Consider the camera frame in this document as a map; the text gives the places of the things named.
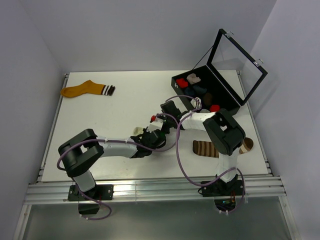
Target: white table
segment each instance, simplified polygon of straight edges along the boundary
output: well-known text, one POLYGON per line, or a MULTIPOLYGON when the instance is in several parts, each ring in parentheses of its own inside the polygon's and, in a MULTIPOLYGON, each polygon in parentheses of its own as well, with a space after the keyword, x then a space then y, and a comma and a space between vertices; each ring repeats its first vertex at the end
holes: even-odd
MULTIPOLYGON (((70 181, 64 171, 56 167, 59 158, 58 147, 84 129, 91 128, 97 135, 108 138, 127 138, 135 127, 149 125, 150 117, 160 113, 160 104, 176 95, 171 87, 171 77, 179 71, 121 71, 121 72, 72 72, 67 87, 79 85, 87 80, 95 83, 116 86, 113 96, 84 94, 75 98, 63 98, 56 119, 50 145, 45 159, 43 182, 70 181)), ((223 77, 242 91, 235 70, 222 70, 223 77)), ((176 98, 176 106, 185 110, 176 98)), ((245 105, 234 116, 243 127, 246 136, 254 142, 253 149, 238 157, 238 168, 244 175, 268 174, 265 159, 257 133, 245 105)), ((167 137, 172 143, 175 130, 167 137)), ((192 152, 193 140, 209 141, 204 131, 181 131, 179 152, 182 165, 190 177, 214 176, 218 159, 198 156, 192 152)), ((177 163, 175 148, 144 158, 124 157, 100 158, 91 168, 96 180, 133 180, 183 177, 177 163)))

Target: transparent acrylic lid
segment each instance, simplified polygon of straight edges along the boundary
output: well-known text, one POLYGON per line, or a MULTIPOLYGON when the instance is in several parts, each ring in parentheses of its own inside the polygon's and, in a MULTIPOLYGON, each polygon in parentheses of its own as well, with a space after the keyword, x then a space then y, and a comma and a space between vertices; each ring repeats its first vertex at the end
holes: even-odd
POLYGON ((232 37, 231 33, 220 29, 206 65, 234 97, 243 106, 268 74, 232 37), (236 70, 241 77, 242 89, 233 88, 234 84, 224 79, 218 70, 236 70))

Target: striped sock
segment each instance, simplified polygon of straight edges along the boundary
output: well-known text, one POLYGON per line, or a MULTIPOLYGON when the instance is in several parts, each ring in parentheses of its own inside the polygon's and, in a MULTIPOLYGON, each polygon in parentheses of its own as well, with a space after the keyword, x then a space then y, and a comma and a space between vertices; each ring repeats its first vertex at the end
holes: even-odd
POLYGON ((91 80, 85 81, 78 86, 65 87, 61 90, 60 94, 67 98, 78 97, 82 94, 96 94, 96 95, 109 95, 111 96, 115 91, 114 86, 98 84, 91 80))
MULTIPOLYGON (((239 153, 245 154, 249 152, 254 147, 254 141, 251 138, 246 137, 240 146, 239 153)), ((196 141, 192 143, 192 151, 203 157, 218 158, 219 152, 215 148, 214 144, 210 141, 196 141)))

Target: white wall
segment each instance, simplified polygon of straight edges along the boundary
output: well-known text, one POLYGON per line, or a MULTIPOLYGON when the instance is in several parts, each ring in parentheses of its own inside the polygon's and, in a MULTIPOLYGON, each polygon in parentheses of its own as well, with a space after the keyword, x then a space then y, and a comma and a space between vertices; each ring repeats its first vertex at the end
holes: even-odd
POLYGON ((21 0, 65 72, 190 69, 219 28, 251 51, 276 0, 21 0))
POLYGON ((278 0, 252 55, 269 72, 250 101, 303 239, 320 238, 320 1, 278 0))
POLYGON ((0 238, 12 239, 38 176, 62 72, 17 0, 0 7, 0 238))

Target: black box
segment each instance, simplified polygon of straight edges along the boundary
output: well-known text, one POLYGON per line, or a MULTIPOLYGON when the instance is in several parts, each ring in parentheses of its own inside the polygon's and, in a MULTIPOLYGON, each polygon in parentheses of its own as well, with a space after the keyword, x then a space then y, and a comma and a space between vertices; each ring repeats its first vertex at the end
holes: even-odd
MULTIPOLYGON (((257 89, 259 84, 268 74, 265 69, 250 56, 232 37, 231 32, 226 32, 223 29, 218 31, 217 37, 213 46, 207 51, 211 50, 206 65, 195 68, 200 61, 207 55, 207 53, 201 58, 201 60, 195 65, 195 67, 187 72, 173 76, 171 80, 171 86, 178 95, 186 95, 186 88, 181 88, 177 84, 178 79, 185 79, 190 74, 195 74, 201 79, 200 82, 190 84, 188 81, 189 93, 194 94, 191 97, 199 97, 202 101, 203 109, 210 109, 210 105, 204 106, 203 97, 204 94, 198 94, 194 91, 194 86, 199 86, 206 89, 206 92, 213 96, 211 101, 212 105, 219 105, 222 109, 227 109, 232 115, 235 115, 241 106, 243 106, 250 96, 257 89), (243 83, 246 96, 240 97, 240 95, 234 90, 226 79, 218 72, 219 70, 236 70, 237 73, 245 76, 249 80, 246 85, 243 83)), ((193 110, 194 106, 190 103, 191 99, 187 97, 180 97, 187 110, 193 110)))

